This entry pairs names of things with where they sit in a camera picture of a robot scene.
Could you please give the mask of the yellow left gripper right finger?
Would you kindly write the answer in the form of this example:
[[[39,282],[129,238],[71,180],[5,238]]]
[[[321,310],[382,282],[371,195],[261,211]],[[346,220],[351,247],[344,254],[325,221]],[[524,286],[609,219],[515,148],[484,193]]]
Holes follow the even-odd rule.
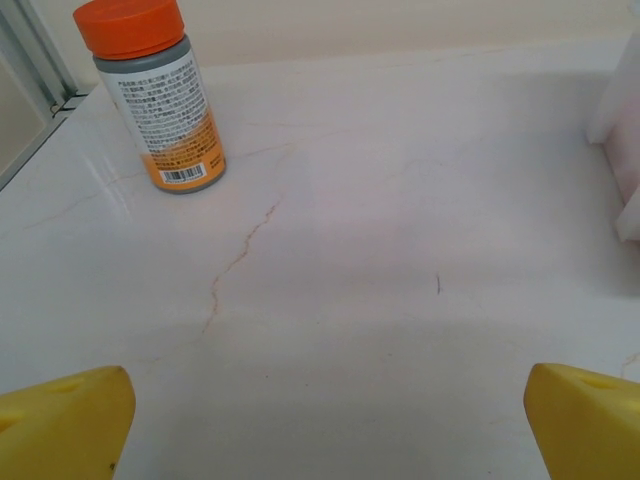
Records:
[[[539,363],[523,404],[552,479],[639,477],[639,385],[568,365]]]

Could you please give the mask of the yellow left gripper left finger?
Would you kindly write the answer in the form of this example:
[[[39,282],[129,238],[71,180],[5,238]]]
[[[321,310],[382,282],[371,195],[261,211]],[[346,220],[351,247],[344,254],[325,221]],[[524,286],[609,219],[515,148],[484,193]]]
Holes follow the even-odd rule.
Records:
[[[121,366],[1,395],[3,479],[111,479],[136,409]]]

